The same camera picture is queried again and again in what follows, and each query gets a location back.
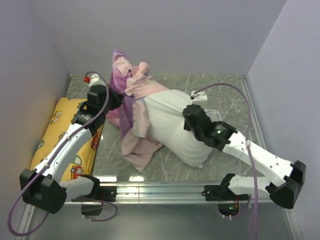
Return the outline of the purple princess print pillowcase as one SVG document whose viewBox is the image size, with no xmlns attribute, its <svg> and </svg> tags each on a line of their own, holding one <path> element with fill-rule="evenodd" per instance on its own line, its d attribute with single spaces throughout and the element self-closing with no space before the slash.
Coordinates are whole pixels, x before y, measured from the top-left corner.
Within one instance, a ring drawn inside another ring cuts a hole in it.
<svg viewBox="0 0 320 240">
<path fill-rule="evenodd" d="M 120 94 L 122 103 L 120 107 L 107 113 L 107 119 L 120 129 L 121 136 L 125 136 L 128 130 L 132 130 L 133 135 L 141 137 L 138 132 L 138 125 L 134 123 L 133 104 L 135 97 L 126 93 L 128 80 L 137 75 L 138 66 L 132 65 L 127 56 L 121 51 L 114 51 L 112 55 L 112 73 L 109 85 L 113 91 Z"/>
</svg>

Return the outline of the white pillow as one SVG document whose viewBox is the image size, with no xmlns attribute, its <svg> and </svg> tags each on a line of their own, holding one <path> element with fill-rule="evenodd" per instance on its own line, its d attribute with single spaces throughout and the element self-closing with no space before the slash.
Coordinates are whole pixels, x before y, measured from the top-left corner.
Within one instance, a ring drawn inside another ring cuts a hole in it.
<svg viewBox="0 0 320 240">
<path fill-rule="evenodd" d="M 144 97 L 150 126 L 148 136 L 163 144 L 188 166 L 201 168 L 212 149 L 184 129 L 183 110 L 193 103 L 180 90 L 169 89 Z"/>
</svg>

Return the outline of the pink pillowcase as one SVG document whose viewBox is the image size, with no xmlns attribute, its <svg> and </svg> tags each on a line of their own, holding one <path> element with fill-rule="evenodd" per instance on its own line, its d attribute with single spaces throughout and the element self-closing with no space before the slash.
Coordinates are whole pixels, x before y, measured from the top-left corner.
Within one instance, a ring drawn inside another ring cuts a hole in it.
<svg viewBox="0 0 320 240">
<path fill-rule="evenodd" d="M 109 85 L 123 97 L 122 105 L 107 114 L 108 120 L 120 129 L 121 155 L 142 172 L 154 152 L 163 146 L 147 136 L 151 122 L 145 97 L 168 88 L 150 75 L 146 62 L 141 61 L 139 65 L 133 66 L 120 51 L 115 51 L 112 56 Z"/>
</svg>

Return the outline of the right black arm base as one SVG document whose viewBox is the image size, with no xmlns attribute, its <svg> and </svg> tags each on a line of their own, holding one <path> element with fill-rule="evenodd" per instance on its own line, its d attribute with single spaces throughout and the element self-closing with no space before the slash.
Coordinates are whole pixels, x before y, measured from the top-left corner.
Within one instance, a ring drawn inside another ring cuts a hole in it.
<svg viewBox="0 0 320 240">
<path fill-rule="evenodd" d="M 235 218 L 242 214 L 249 206 L 251 195 L 234 194 L 226 186 L 205 185 L 201 195 L 207 202 L 218 202 L 217 208 L 223 218 Z"/>
</svg>

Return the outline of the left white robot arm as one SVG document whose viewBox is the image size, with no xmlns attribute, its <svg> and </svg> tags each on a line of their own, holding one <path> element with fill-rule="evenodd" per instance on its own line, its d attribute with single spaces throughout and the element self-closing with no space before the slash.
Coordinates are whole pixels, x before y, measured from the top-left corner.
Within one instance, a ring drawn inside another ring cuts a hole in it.
<svg viewBox="0 0 320 240">
<path fill-rule="evenodd" d="M 82 174 L 63 182 L 62 177 L 79 150 L 105 123 L 106 114 L 121 106 L 123 97 L 109 85 L 89 88 L 87 100 L 74 115 L 66 133 L 33 170 L 24 169 L 19 176 L 21 198 L 24 203 L 57 213 L 65 202 L 84 196 L 96 201 L 101 195 L 100 181 Z"/>
</svg>

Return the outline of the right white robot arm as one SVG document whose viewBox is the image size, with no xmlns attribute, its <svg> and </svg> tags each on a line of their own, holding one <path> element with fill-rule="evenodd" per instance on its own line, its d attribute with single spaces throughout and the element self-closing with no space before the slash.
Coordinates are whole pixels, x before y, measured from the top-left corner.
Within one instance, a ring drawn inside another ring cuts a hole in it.
<svg viewBox="0 0 320 240">
<path fill-rule="evenodd" d="M 247 140 L 228 123 L 210 120 L 199 105 L 188 105 L 182 115 L 184 129 L 191 131 L 198 141 L 251 165 L 263 175 L 248 177 L 228 173 L 220 185 L 205 186 L 204 195 L 208 201 L 232 200 L 235 197 L 244 201 L 249 196 L 259 196 L 270 198 L 282 208 L 294 208 L 305 183 L 306 165 L 303 162 L 291 162 L 270 153 Z"/>
</svg>

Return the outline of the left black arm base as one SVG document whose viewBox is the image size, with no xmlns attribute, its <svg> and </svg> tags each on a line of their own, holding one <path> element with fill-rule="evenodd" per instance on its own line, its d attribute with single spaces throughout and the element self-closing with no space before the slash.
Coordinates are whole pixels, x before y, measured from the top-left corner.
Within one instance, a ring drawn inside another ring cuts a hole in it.
<svg viewBox="0 0 320 240">
<path fill-rule="evenodd" d="M 97 217 L 102 213 L 103 207 L 111 207 L 115 203 L 116 195 L 115 185 L 101 186 L 94 197 L 79 196 L 71 202 L 81 204 L 81 214 L 85 217 Z"/>
</svg>

